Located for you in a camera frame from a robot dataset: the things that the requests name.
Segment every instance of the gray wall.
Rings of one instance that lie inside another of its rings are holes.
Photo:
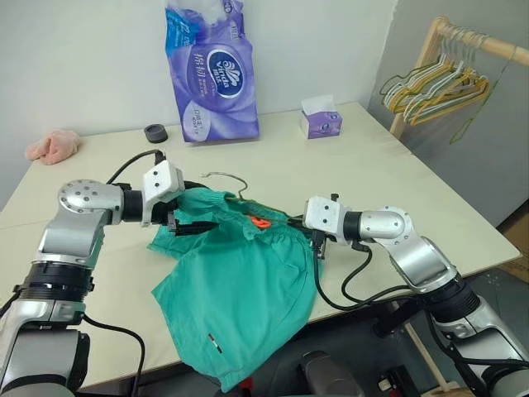
[[[399,0],[368,107],[386,127],[393,114],[380,104],[379,89],[413,68],[431,20],[439,15],[529,48],[528,1]],[[494,81],[505,62],[481,51],[475,65]],[[475,109],[408,126],[403,143],[496,226],[529,198],[529,68],[511,63],[465,137],[449,145]]]

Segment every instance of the pink cloth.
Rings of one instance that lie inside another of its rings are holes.
[[[77,153],[81,138],[73,131],[54,130],[40,141],[26,148],[28,160],[41,159],[43,164],[52,165]]]

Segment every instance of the logo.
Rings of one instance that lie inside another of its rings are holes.
[[[214,50],[207,56],[207,68],[221,97],[234,98],[242,90],[242,69],[233,55]]]
[[[226,14],[229,14],[232,11],[233,11],[233,6],[231,5],[231,1],[230,0],[226,0],[224,2],[224,12]]]

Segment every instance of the orange tag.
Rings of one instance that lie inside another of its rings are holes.
[[[259,229],[268,229],[270,226],[272,226],[272,222],[267,221],[266,219],[260,219],[260,218],[257,218],[257,217],[250,217],[250,220]]]

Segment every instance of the tissue package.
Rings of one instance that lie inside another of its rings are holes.
[[[187,142],[259,135],[242,3],[215,1],[221,15],[213,17],[198,11],[200,0],[193,10],[178,7],[178,1],[165,9],[165,52]]]
[[[331,94],[301,101],[301,129],[308,139],[340,135],[341,116]]]

